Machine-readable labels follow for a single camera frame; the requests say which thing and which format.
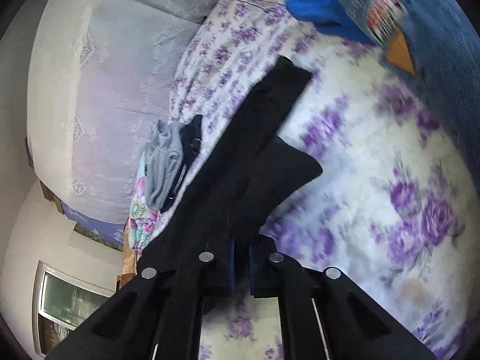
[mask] silver screw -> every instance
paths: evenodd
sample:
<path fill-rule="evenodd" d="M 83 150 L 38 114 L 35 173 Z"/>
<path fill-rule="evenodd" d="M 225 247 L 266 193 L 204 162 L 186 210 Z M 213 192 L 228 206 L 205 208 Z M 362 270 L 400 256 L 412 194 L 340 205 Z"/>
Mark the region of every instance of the silver screw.
<path fill-rule="evenodd" d="M 142 271 L 142 277 L 144 279 L 153 279 L 157 274 L 157 270 L 155 268 L 145 268 Z"/>
<path fill-rule="evenodd" d="M 209 251 L 204 251 L 198 255 L 199 260 L 203 261 L 204 263 L 209 263 L 213 260 L 213 257 L 213 253 Z"/>
<path fill-rule="evenodd" d="M 284 257 L 283 257 L 282 253 L 275 252 L 275 253 L 272 253 L 268 257 L 268 259 L 273 263 L 281 263 L 283 261 Z"/>
<path fill-rule="evenodd" d="M 325 274 L 327 275 L 327 278 L 335 280 L 340 277 L 341 272 L 337 268 L 328 268 Z"/>

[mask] blue garment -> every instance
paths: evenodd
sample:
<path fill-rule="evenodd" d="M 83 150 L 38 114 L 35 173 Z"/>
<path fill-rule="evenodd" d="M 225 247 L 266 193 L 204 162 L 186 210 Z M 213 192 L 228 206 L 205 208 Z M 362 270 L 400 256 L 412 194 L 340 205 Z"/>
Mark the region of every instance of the blue garment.
<path fill-rule="evenodd" d="M 450 134 L 480 197 L 480 39 L 460 6 L 455 0 L 339 2 L 383 50 L 395 31 L 402 31 L 415 74 L 391 64 L 385 54 L 381 63 L 402 78 Z"/>
<path fill-rule="evenodd" d="M 295 19 L 311 21 L 320 33 L 374 44 L 348 17 L 338 0 L 287 0 L 285 5 Z"/>

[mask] white bedsheet with purple flowers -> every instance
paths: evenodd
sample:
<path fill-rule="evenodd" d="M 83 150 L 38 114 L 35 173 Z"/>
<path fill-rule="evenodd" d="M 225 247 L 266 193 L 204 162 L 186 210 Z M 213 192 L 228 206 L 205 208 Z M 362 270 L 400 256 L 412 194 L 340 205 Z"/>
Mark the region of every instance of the white bedsheet with purple flowers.
<path fill-rule="evenodd" d="M 479 309 L 480 206 L 470 175 L 422 103 L 378 64 L 380 50 L 320 35 L 283 2 L 220 0 L 183 56 L 171 118 L 204 115 L 187 183 L 279 54 L 313 72 L 279 135 L 324 173 L 280 205 L 262 233 L 304 266 L 342 269 L 448 359 Z M 231 302 L 207 315 L 200 358 L 283 358 L 276 301 Z"/>

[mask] beige wall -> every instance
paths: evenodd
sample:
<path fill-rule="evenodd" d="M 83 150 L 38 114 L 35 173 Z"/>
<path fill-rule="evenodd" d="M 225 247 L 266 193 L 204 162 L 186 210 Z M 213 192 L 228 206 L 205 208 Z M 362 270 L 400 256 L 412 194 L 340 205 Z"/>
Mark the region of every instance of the beige wall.
<path fill-rule="evenodd" d="M 74 222 L 43 198 L 28 166 L 24 144 L 28 68 L 46 3 L 27 0 L 0 41 L 0 312 L 33 359 L 39 358 L 32 333 L 38 261 L 109 290 L 115 289 L 122 264 L 119 252 L 75 237 Z"/>
<path fill-rule="evenodd" d="M 32 297 L 38 261 L 74 278 L 115 290 L 122 255 L 83 236 L 72 242 L 75 222 L 45 200 L 33 185 L 13 227 L 0 279 L 0 311 L 26 352 L 36 359 L 32 333 Z"/>

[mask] black garment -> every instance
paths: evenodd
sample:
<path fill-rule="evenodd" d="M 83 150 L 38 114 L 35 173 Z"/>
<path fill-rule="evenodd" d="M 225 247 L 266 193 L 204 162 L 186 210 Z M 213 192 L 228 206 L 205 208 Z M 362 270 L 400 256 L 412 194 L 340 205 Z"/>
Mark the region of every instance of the black garment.
<path fill-rule="evenodd" d="M 202 115 L 195 115 L 191 122 L 180 130 L 180 138 L 183 150 L 183 163 L 173 179 L 169 195 L 160 212 L 165 212 L 173 205 L 191 164 L 194 163 L 195 158 L 197 158 L 200 152 L 202 142 Z"/>
<path fill-rule="evenodd" d="M 279 57 L 237 110 L 169 224 L 143 251 L 139 272 L 147 256 L 162 273 L 197 259 L 219 239 L 248 245 L 277 205 L 321 174 L 315 159 L 275 137 L 310 78 Z"/>

